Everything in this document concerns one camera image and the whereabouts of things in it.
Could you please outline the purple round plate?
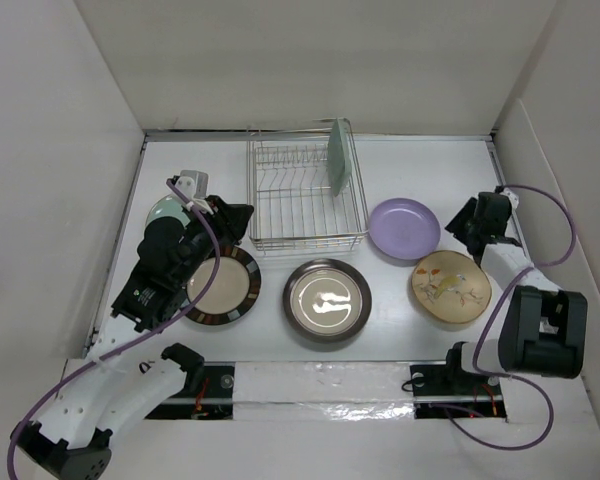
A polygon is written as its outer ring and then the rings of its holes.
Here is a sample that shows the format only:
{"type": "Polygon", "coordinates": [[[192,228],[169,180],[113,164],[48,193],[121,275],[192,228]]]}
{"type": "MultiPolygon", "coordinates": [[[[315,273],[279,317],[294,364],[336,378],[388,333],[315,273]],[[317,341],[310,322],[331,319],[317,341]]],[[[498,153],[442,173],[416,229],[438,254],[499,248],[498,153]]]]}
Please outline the purple round plate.
{"type": "Polygon", "coordinates": [[[436,250],[441,227],[436,215],[424,204],[408,198],[391,198],[371,212],[369,237],[382,253],[411,261],[436,250]]]}

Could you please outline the rectangular light green plate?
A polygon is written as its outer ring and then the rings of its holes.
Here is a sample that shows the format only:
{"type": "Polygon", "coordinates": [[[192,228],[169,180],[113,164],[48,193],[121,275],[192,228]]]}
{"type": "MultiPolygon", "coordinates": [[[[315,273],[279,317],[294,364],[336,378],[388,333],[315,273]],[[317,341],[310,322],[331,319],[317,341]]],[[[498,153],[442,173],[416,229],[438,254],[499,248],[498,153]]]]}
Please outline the rectangular light green plate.
{"type": "Polygon", "coordinates": [[[344,118],[337,118],[332,125],[327,144],[327,174],[334,197],[338,197],[344,190],[351,172],[349,123],[344,118]]]}

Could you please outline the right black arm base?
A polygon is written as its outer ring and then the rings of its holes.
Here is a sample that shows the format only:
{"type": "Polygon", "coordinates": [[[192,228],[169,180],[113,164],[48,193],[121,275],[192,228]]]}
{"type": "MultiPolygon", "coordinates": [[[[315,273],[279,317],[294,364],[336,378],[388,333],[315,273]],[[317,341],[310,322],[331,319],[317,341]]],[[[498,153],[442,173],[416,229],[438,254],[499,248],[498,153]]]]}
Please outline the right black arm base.
{"type": "Polygon", "coordinates": [[[484,375],[453,372],[442,363],[410,365],[401,389],[412,395],[419,420],[507,417],[498,382],[491,385],[484,375]]]}

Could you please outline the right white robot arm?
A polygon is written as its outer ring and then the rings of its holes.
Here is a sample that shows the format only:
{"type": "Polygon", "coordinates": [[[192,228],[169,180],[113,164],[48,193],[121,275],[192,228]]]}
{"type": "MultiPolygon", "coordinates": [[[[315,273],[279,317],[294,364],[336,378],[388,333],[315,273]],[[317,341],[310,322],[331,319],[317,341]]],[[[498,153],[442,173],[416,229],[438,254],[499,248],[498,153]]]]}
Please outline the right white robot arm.
{"type": "Polygon", "coordinates": [[[474,262],[502,289],[476,342],[448,351],[442,381],[464,393],[478,375],[514,373],[572,379],[582,369],[588,302],[550,281],[506,235],[517,196],[505,187],[470,198],[446,226],[474,262]]]}

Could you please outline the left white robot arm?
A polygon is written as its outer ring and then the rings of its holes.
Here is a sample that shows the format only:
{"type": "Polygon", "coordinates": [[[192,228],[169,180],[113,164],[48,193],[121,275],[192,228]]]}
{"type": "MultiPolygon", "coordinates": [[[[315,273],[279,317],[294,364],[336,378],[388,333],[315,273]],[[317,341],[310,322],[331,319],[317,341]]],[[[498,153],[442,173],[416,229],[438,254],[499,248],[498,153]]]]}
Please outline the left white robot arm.
{"type": "Polygon", "coordinates": [[[162,350],[128,391],[121,385],[139,361],[135,353],[196,308],[186,285],[205,261],[216,282],[224,249],[243,239],[254,213],[249,204],[228,204],[217,195],[183,206],[189,218],[149,223],[137,247],[138,260],[111,307],[88,361],[51,388],[14,428],[7,472],[16,476],[15,454],[25,453],[57,479],[96,479],[129,430],[174,394],[192,396],[202,387],[204,359],[174,343],[162,350]]]}

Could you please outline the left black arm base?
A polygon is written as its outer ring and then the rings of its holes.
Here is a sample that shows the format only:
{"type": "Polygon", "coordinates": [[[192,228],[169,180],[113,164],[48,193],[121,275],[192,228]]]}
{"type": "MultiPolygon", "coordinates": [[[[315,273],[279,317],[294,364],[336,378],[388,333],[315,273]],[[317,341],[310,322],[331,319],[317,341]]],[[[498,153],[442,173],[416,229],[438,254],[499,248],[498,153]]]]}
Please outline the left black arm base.
{"type": "Polygon", "coordinates": [[[234,363],[207,363],[198,380],[187,378],[181,391],[161,402],[148,420],[231,420],[234,363]]]}

